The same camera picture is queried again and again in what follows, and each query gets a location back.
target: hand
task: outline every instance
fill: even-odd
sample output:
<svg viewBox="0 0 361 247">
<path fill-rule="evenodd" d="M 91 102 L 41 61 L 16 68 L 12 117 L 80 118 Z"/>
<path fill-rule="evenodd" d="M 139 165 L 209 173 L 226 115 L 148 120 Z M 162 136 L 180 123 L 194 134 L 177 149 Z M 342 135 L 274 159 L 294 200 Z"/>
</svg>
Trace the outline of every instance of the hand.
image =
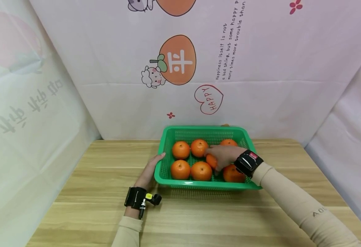
<svg viewBox="0 0 361 247">
<path fill-rule="evenodd" d="M 246 150 L 240 146 L 211 145 L 210 148 L 206 149 L 205 156 L 212 154 L 217 159 L 218 165 L 215 168 L 215 175 L 218 175 L 223 168 L 234 163 L 238 156 Z"/>
<path fill-rule="evenodd" d="M 145 190 L 150 189 L 150 182 L 152 181 L 155 166 L 157 165 L 157 162 L 162 160 L 165 156 L 165 153 L 162 153 L 160 155 L 156 155 L 153 158 L 151 158 L 147 165 L 145 166 L 145 169 L 142 171 L 141 175 L 137 179 L 137 181 L 134 184 L 134 187 L 141 187 Z"/>
</svg>

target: white backdrop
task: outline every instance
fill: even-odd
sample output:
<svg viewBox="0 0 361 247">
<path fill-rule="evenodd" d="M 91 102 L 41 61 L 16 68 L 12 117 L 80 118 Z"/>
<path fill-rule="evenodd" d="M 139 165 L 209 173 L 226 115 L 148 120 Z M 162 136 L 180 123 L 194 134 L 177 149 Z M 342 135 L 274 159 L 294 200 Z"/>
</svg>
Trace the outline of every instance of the white backdrop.
<svg viewBox="0 0 361 247">
<path fill-rule="evenodd" d="M 305 145 L 361 65 L 353 0 L 31 3 L 105 139 L 227 122 Z"/>
<path fill-rule="evenodd" d="M 361 68 L 306 150 L 361 219 Z"/>
<path fill-rule="evenodd" d="M 24 247 L 99 137 L 28 0 L 0 1 L 0 247 Z"/>
</svg>

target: wooden table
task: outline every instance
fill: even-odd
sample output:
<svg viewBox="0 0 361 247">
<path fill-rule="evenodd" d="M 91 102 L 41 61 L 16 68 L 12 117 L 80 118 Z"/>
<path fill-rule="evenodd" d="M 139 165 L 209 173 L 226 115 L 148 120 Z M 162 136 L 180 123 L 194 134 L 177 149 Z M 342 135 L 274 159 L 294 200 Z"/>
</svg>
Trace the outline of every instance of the wooden table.
<svg viewBox="0 0 361 247">
<path fill-rule="evenodd" d="M 257 152 L 344 222 L 361 240 L 361 222 L 299 143 L 254 140 Z M 95 141 L 28 247 L 110 247 L 124 199 L 158 141 Z M 315 246 L 264 191 L 160 189 L 144 216 L 141 247 Z"/>
</svg>

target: orange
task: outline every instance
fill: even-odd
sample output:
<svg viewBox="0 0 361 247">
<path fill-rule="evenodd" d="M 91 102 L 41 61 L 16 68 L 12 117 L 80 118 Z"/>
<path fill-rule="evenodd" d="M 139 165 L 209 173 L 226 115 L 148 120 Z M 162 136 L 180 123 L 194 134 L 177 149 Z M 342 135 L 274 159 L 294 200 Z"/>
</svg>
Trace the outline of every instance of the orange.
<svg viewBox="0 0 361 247">
<path fill-rule="evenodd" d="M 184 160 L 178 160 L 171 165 L 171 176 L 177 180 L 188 180 L 190 177 L 189 163 Z"/>
<path fill-rule="evenodd" d="M 181 16 L 189 12 L 196 0 L 156 0 L 156 2 L 167 14 Z"/>
<path fill-rule="evenodd" d="M 238 146 L 238 144 L 234 140 L 231 140 L 231 139 L 226 139 L 226 140 L 221 141 L 220 145 L 222 145 L 222 146 Z"/>
<path fill-rule="evenodd" d="M 178 8 L 181 5 L 186 5 L 186 2 L 190 2 L 190 0 L 177 0 L 177 4 L 174 3 L 174 0 L 166 0 L 166 2 L 167 5 L 172 6 L 172 8 Z M 180 50 L 183 50 L 183 56 L 181 57 L 183 58 L 183 61 L 188 61 L 188 63 L 182 65 L 181 70 L 181 66 L 178 66 L 178 69 L 175 69 L 176 63 L 174 63 L 180 61 Z M 196 72 L 196 50 L 188 37 L 183 34 L 170 37 L 160 48 L 159 54 L 164 55 L 163 61 L 168 67 L 167 71 L 161 72 L 161 75 L 168 82 L 179 86 L 188 83 L 193 78 L 194 73 Z"/>
<path fill-rule="evenodd" d="M 190 154 L 190 146 L 185 141 L 177 141 L 172 146 L 172 155 L 175 159 L 185 160 L 189 157 Z"/>
<path fill-rule="evenodd" d="M 223 178 L 226 182 L 245 183 L 246 176 L 237 171 L 234 164 L 223 169 Z"/>
<path fill-rule="evenodd" d="M 208 144 L 206 141 L 202 139 L 194 140 L 191 145 L 191 153 L 196 157 L 204 157 L 205 150 L 208 148 Z"/>
<path fill-rule="evenodd" d="M 215 156 L 210 153 L 207 154 L 206 161 L 212 167 L 212 169 L 215 169 L 218 165 L 218 161 L 216 160 Z"/>
<path fill-rule="evenodd" d="M 209 164 L 198 161 L 191 167 L 191 177 L 196 181 L 209 181 L 212 177 L 212 168 Z"/>
</svg>

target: white wall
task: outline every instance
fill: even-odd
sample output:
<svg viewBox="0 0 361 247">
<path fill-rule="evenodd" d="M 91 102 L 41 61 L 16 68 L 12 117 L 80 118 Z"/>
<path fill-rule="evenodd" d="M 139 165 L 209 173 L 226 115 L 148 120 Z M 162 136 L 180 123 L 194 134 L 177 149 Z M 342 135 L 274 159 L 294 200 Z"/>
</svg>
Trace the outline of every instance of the white wall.
<svg viewBox="0 0 361 247">
<path fill-rule="evenodd" d="M 306 150 L 361 219 L 361 68 Z"/>
<path fill-rule="evenodd" d="M 0 247 L 25 246 L 98 137 L 29 1 L 1 0 Z"/>
</svg>

